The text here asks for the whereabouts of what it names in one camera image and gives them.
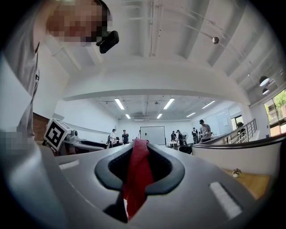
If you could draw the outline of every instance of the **brick wall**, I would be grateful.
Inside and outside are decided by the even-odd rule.
[[[46,125],[48,122],[49,119],[33,113],[33,131],[35,134],[35,141],[44,141]]]

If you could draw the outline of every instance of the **white shirt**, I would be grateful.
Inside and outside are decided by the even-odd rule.
[[[115,134],[113,132],[111,132],[110,134],[110,141],[111,144],[115,144],[118,140],[116,140]]]

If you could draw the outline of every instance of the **small plant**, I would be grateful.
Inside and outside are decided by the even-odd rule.
[[[237,178],[241,173],[242,172],[240,169],[235,169],[235,170],[233,170],[233,172],[231,174],[233,177]]]
[[[243,123],[242,122],[239,122],[239,123],[237,123],[237,128],[240,128],[240,127],[243,127]]]

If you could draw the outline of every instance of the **black camera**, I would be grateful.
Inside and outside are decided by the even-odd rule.
[[[118,32],[112,31],[107,36],[102,37],[101,40],[97,42],[97,46],[99,46],[100,53],[106,53],[118,42],[119,42]]]
[[[106,53],[109,49],[111,49],[114,45],[119,42],[119,35],[117,31],[112,32],[102,32],[102,37],[98,40],[98,37],[85,37],[84,41],[86,43],[96,42],[97,46],[99,46],[100,53]]]

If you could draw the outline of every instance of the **black pants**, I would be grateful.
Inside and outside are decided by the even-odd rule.
[[[209,141],[210,140],[210,138],[208,138],[208,139],[202,139],[202,142],[206,142],[206,141]]]

